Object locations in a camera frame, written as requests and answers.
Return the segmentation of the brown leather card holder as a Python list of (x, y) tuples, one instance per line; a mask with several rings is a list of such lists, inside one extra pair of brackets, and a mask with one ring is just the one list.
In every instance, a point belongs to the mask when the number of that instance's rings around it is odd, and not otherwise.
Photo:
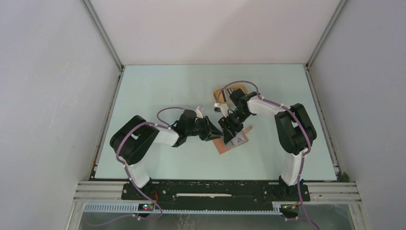
[(214, 146), (216, 147), (218, 153), (223, 154), (249, 142), (247, 133), (249, 133), (252, 130), (252, 128), (253, 126), (249, 126), (248, 128), (243, 129), (240, 133), (236, 135), (236, 137), (234, 137), (230, 142), (226, 144), (220, 138), (213, 140)]

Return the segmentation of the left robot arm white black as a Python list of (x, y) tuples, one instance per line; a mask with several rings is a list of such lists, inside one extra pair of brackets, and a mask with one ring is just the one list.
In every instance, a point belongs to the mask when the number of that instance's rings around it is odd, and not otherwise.
[(143, 164), (151, 145), (164, 144), (177, 148), (186, 142), (187, 137), (198, 136), (202, 141), (211, 141), (223, 135), (207, 116), (197, 110), (186, 109), (169, 126), (148, 122), (135, 115), (111, 137), (110, 146), (134, 184), (133, 194), (143, 200), (151, 195), (148, 184), (151, 177)]

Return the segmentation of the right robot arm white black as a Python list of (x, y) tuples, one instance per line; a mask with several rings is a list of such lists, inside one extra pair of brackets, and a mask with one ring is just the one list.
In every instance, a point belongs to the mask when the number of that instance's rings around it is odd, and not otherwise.
[(279, 196), (284, 200), (293, 199), (300, 182), (305, 156), (310, 152), (317, 138), (316, 130), (305, 109), (297, 103), (290, 107), (268, 100), (257, 92), (245, 94), (241, 89), (232, 91), (230, 99), (236, 106), (229, 109), (226, 103), (215, 102), (217, 112), (223, 117), (218, 121), (223, 131), (223, 142), (229, 144), (243, 131), (243, 123), (251, 115), (274, 119), (281, 147), (289, 154), (285, 168), (280, 175)]

